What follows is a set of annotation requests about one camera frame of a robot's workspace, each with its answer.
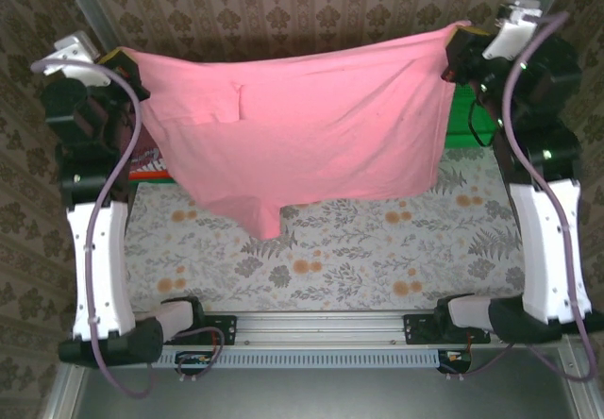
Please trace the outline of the green plastic basket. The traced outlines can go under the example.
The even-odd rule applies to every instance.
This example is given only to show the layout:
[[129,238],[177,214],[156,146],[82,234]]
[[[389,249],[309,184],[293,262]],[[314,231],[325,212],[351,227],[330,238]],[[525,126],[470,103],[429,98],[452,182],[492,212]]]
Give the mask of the green plastic basket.
[[470,86],[456,87],[445,136],[448,149],[474,148],[491,143],[496,126],[488,112],[475,103]]

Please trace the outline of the folded maroon printed t-shirt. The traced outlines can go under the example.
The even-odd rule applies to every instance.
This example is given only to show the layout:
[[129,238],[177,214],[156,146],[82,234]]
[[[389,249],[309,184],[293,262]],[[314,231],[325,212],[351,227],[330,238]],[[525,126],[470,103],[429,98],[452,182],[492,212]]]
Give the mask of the folded maroon printed t-shirt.
[[130,158],[130,173],[166,172],[166,164],[159,148],[155,144],[138,144]]

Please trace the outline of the grey metal panel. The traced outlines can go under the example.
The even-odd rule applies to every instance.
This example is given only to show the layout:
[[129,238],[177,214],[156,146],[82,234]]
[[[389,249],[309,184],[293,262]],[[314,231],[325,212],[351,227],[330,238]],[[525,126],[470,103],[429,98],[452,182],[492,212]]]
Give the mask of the grey metal panel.
[[144,400],[90,375],[75,419],[578,419],[562,383],[527,359],[458,381],[435,370],[168,370]]

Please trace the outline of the pink t-shirt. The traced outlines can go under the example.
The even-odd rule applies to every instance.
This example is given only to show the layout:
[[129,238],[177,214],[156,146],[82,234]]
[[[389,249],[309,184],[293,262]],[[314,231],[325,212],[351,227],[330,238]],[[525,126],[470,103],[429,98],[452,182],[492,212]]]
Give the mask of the pink t-shirt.
[[133,51],[143,125],[199,206],[258,239],[279,236],[290,205],[424,193],[445,148],[457,29],[248,62]]

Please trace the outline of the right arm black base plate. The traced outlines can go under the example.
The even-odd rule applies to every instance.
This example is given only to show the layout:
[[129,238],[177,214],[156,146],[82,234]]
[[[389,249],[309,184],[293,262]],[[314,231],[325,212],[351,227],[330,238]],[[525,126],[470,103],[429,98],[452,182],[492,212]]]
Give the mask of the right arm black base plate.
[[407,344],[489,344],[488,331],[473,327],[456,327],[432,313],[406,314],[403,317]]

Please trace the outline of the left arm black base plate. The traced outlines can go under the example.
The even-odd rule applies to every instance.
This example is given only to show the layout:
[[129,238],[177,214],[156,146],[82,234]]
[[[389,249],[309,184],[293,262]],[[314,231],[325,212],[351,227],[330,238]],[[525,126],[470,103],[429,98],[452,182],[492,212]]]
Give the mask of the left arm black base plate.
[[[206,315],[199,325],[194,325],[193,330],[201,327],[216,327],[220,329],[225,337],[225,345],[234,345],[237,332],[236,315]],[[220,343],[220,337],[216,331],[204,331],[189,336],[188,340],[198,345],[214,345]]]

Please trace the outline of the aluminium mounting rail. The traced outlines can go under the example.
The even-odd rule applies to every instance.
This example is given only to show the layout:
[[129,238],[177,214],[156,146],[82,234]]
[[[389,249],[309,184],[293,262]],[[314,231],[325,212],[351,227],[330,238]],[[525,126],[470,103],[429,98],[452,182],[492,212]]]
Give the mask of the aluminium mounting rail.
[[234,346],[327,348],[402,346],[425,310],[236,312]]

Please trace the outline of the floral table cover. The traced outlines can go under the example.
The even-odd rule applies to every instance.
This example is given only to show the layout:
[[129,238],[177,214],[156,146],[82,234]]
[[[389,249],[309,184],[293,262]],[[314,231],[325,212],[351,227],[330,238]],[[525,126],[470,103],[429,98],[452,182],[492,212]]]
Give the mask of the floral table cover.
[[193,295],[220,312],[429,309],[451,294],[510,296],[524,285],[519,233],[488,149],[445,151],[422,195],[289,206],[281,227],[258,240],[177,185],[141,185],[126,230],[133,308]]

